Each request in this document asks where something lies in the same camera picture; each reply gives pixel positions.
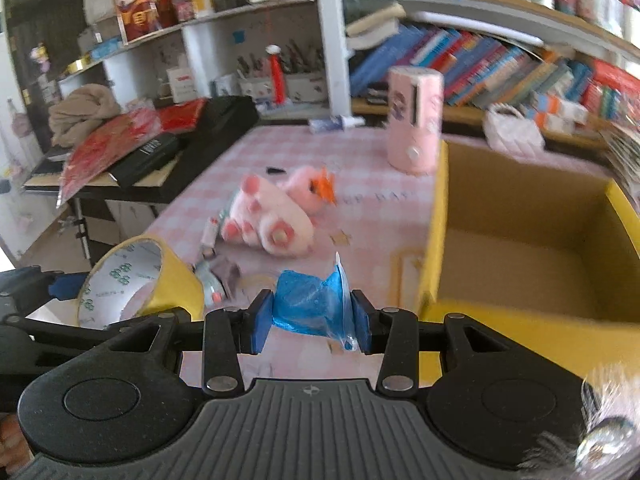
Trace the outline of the blue plastic bag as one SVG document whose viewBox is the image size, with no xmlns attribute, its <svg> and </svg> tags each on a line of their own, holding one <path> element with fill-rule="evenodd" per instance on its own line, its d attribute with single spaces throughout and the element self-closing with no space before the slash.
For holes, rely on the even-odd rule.
<svg viewBox="0 0 640 480">
<path fill-rule="evenodd" d="M 357 351 L 354 308 L 340 254 L 324 280 L 292 270 L 283 271 L 273 293 L 272 322 L 289 332 L 329 338 L 346 351 Z"/>
</svg>

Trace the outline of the pink plush pig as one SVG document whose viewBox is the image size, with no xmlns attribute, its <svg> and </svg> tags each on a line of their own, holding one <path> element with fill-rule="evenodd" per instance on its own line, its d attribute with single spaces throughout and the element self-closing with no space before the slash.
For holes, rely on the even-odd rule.
<svg viewBox="0 0 640 480">
<path fill-rule="evenodd" d="M 219 237 L 227 243 L 262 248 L 277 257 L 299 257 L 314 246 L 308 214 L 271 181 L 248 174 L 221 214 Z"/>
</svg>

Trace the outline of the yellow tape roll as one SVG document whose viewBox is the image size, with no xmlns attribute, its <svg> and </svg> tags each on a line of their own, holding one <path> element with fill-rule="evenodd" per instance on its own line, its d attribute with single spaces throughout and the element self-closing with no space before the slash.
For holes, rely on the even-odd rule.
<svg viewBox="0 0 640 480">
<path fill-rule="evenodd" d="M 78 292 L 77 324 L 103 330 L 173 308 L 201 321 L 203 286 L 163 240 L 140 235 L 114 247 L 89 272 Z"/>
</svg>

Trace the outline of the green white toy figure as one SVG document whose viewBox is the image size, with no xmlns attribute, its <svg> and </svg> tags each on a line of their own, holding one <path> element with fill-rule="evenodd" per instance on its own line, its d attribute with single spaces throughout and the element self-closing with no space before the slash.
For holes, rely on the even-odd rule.
<svg viewBox="0 0 640 480">
<path fill-rule="evenodd" d="M 228 257 L 208 255 L 193 267 L 193 272 L 201 282 L 206 308 L 221 306 L 235 297 L 241 270 Z"/>
</svg>

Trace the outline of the yellow cardboard box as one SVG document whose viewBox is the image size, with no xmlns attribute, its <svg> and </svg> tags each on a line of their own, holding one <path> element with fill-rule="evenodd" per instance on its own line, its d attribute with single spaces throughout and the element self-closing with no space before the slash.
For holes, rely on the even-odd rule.
<svg viewBox="0 0 640 480">
<path fill-rule="evenodd" d="M 639 217 L 611 179 L 440 150 L 416 308 L 475 318 L 586 377 L 639 369 Z"/>
</svg>

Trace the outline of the black pen box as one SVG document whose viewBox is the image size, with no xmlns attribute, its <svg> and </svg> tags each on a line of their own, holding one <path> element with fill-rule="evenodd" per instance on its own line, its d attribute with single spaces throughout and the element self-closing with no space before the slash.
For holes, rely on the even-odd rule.
<svg viewBox="0 0 640 480">
<path fill-rule="evenodd" d="M 172 133 L 162 133 L 115 162 L 107 173 L 120 188 L 130 188 L 168 164 L 179 151 L 180 141 L 177 137 Z"/>
</svg>

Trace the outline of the white tube on table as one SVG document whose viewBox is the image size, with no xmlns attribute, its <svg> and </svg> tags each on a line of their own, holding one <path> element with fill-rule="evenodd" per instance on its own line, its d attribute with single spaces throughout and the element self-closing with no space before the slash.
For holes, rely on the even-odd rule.
<svg viewBox="0 0 640 480">
<path fill-rule="evenodd" d="M 313 134 L 344 131 L 363 127 L 366 120 L 362 116 L 333 116 L 327 118 L 309 119 L 309 130 Z"/>
</svg>

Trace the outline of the black keyboard case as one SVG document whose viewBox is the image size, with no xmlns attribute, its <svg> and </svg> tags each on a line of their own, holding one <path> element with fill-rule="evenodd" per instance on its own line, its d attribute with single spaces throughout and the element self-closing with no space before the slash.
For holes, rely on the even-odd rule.
<svg viewBox="0 0 640 480">
<path fill-rule="evenodd" d="M 258 119 L 258 111 L 248 96 L 224 96 L 207 100 L 198 126 L 182 137 L 179 153 L 168 164 L 151 172 L 130 188 L 120 188 L 108 174 L 100 174 L 70 200 L 88 198 L 168 204 L 253 128 Z M 63 166 L 51 169 L 42 162 L 27 179 L 23 190 L 56 199 Z"/>
</svg>

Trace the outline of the beige folded cloth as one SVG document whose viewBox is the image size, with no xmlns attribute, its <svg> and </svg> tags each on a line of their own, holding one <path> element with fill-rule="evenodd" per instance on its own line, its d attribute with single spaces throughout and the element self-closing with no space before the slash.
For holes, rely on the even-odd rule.
<svg viewBox="0 0 640 480">
<path fill-rule="evenodd" d="M 110 88 L 103 84 L 85 84 L 49 108 L 52 144 L 74 148 L 121 112 Z"/>
</svg>

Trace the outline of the pink cylindrical humidifier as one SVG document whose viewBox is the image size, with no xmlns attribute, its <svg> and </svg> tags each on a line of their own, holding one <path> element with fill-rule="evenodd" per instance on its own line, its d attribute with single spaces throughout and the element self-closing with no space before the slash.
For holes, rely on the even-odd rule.
<svg viewBox="0 0 640 480">
<path fill-rule="evenodd" d="M 444 76 L 394 66 L 388 73 L 387 160 L 404 174 L 434 174 L 442 134 Z"/>
</svg>

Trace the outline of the white quilted handbag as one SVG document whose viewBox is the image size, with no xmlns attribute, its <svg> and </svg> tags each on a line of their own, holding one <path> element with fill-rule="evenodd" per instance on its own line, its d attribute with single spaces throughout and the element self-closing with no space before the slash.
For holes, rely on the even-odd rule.
<svg viewBox="0 0 640 480">
<path fill-rule="evenodd" d="M 483 118 L 489 147 L 513 158 L 534 158 L 544 151 L 544 137 L 536 122 L 511 105 L 491 104 Z"/>
</svg>

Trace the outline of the red tassel ornament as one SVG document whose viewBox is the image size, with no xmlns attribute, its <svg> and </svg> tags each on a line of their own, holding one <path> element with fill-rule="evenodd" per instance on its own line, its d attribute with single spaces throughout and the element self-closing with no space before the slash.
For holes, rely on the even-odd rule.
<svg viewBox="0 0 640 480">
<path fill-rule="evenodd" d="M 270 44 L 266 47 L 266 53 L 270 65 L 273 103 L 280 106 L 286 101 L 285 79 L 280 63 L 281 49 L 276 44 Z"/>
</svg>

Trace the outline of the white bookshelf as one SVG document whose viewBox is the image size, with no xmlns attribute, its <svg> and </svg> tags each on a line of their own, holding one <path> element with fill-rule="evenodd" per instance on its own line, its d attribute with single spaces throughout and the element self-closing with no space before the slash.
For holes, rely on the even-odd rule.
<svg viewBox="0 0 640 480">
<path fill-rule="evenodd" d="M 231 73 L 241 55 L 261 55 L 270 44 L 288 39 L 320 39 L 329 103 L 326 111 L 348 115 L 348 50 L 344 32 L 344 4 L 353 2 L 373 12 L 398 2 L 418 22 L 476 29 L 531 46 L 567 47 L 627 67 L 638 62 L 639 49 L 631 42 L 581 18 L 523 0 L 271 0 L 220 11 L 202 20 L 181 23 L 125 44 L 118 51 L 60 82 L 64 96 L 86 84 L 99 70 L 120 105 L 152 96 L 166 72 L 158 65 L 158 49 L 179 34 L 179 51 L 192 70 L 200 96 L 209 85 Z"/>
</svg>

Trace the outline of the row of colourful books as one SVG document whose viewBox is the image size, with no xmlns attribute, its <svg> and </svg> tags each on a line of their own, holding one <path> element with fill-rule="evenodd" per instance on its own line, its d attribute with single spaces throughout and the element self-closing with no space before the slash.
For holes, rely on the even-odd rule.
<svg viewBox="0 0 640 480">
<path fill-rule="evenodd" d="M 449 107 L 531 108 L 536 99 L 554 96 L 604 122 L 639 123 L 639 77 L 582 53 L 403 21 L 392 21 L 389 30 L 378 27 L 370 37 L 349 37 L 347 44 L 354 104 L 386 106 L 390 71 L 420 68 L 442 74 Z"/>
</svg>

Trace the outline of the fortune god figurine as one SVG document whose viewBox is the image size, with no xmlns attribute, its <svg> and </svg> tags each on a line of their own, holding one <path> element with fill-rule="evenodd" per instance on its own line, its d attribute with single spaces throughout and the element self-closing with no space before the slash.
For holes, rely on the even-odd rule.
<svg viewBox="0 0 640 480">
<path fill-rule="evenodd" d="M 125 44 L 178 24 L 172 0 L 113 0 Z"/>
</svg>

